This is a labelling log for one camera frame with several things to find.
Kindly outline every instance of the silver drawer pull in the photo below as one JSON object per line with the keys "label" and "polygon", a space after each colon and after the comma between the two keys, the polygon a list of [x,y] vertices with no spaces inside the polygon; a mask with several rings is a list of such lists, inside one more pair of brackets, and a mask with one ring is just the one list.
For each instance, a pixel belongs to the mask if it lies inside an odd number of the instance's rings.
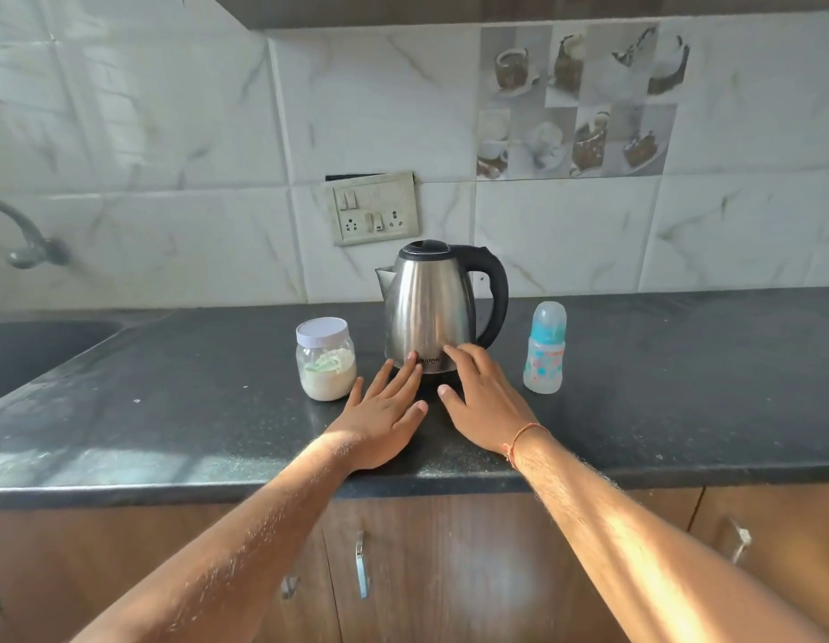
{"label": "silver drawer pull", "polygon": [[295,590],[299,586],[299,579],[292,576],[287,575],[283,582],[281,582],[281,596],[284,600],[290,600],[295,595]]}
{"label": "silver drawer pull", "polygon": [[364,567],[364,530],[359,530],[356,540],[356,568],[358,569],[358,589],[361,599],[366,599],[370,593],[370,579],[366,576]]}
{"label": "silver drawer pull", "polygon": [[747,528],[740,526],[732,518],[729,518],[729,521],[733,526],[733,529],[736,530],[736,534],[739,535],[739,543],[733,551],[733,554],[730,556],[730,562],[733,564],[739,564],[742,554],[747,551],[748,546],[751,545],[751,532],[749,532]]}

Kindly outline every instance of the metal tap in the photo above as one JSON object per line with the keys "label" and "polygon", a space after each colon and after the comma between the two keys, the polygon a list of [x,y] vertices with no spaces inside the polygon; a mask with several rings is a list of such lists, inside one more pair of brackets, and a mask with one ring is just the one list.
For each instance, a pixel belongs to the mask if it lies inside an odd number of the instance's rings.
{"label": "metal tap", "polygon": [[11,218],[24,236],[26,246],[13,250],[6,258],[13,268],[33,268],[47,261],[56,266],[69,263],[69,248],[60,239],[42,236],[36,224],[15,207],[0,199],[0,213]]}

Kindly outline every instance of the electrical outlet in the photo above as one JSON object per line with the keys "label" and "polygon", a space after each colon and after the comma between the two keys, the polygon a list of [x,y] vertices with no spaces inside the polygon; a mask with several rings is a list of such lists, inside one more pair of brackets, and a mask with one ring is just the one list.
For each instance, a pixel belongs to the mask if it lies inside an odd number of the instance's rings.
{"label": "electrical outlet", "polygon": [[417,237],[415,175],[367,175],[324,183],[335,246]]}

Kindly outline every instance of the kettle spout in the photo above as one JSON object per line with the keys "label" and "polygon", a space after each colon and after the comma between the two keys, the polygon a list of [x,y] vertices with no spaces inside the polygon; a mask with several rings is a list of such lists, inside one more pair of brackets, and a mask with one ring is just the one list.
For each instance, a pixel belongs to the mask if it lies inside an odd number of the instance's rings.
{"label": "kettle spout", "polygon": [[394,271],[394,267],[385,266],[377,268],[376,275],[378,276],[378,285],[382,287],[382,298],[387,300],[390,285],[397,277],[397,273]]}

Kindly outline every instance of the faucet spout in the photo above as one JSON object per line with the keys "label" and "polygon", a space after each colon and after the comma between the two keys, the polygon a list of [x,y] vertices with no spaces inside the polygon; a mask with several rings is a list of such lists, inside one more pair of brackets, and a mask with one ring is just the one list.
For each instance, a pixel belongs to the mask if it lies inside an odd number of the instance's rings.
{"label": "faucet spout", "polygon": [[378,277],[378,285],[382,287],[382,298],[387,300],[390,285],[397,277],[397,273],[394,271],[394,267],[384,266],[376,269],[376,276]]}
{"label": "faucet spout", "polygon": [[60,239],[48,239],[42,236],[39,228],[25,214],[9,203],[0,199],[0,213],[5,214],[22,230],[25,247],[13,250],[7,261],[13,268],[33,268],[43,261],[65,266],[69,263],[69,249]]}

